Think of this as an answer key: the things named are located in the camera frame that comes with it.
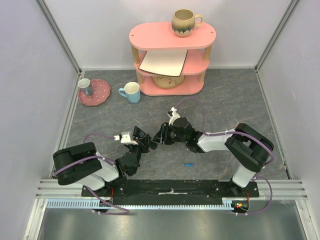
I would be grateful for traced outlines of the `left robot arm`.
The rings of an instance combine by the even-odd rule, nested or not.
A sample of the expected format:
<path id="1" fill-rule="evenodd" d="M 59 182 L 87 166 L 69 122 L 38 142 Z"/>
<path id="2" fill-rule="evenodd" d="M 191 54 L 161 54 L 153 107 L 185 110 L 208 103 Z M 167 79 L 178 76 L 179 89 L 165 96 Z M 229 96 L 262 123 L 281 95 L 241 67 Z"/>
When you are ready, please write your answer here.
<path id="1" fill-rule="evenodd" d="M 91 188 L 99 197 L 104 197 L 110 191 L 110 182 L 136 174 L 142 154 L 157 147 L 157 143 L 148 134 L 138 137 L 123 132 L 108 138 L 119 141 L 128 148 L 128 152 L 116 160 L 103 157 L 93 142 L 55 152 L 52 156 L 55 167 L 53 176 L 57 178 L 58 184 L 66 186 L 79 183 Z"/>

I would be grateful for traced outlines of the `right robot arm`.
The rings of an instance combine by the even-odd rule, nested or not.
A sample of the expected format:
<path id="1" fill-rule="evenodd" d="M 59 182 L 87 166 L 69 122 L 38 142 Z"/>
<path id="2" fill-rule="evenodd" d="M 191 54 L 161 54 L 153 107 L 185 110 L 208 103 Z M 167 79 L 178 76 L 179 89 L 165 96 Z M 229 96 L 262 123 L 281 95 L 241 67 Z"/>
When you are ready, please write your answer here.
<path id="1" fill-rule="evenodd" d="M 210 133 L 195 130 L 185 117 L 179 117 L 164 122 L 152 141 L 163 145 L 184 143 L 193 153 L 229 151 L 239 161 L 229 184 L 229 191 L 235 197 L 247 191 L 247 185 L 268 163 L 268 158 L 274 159 L 274 144 L 245 123 L 231 130 Z"/>

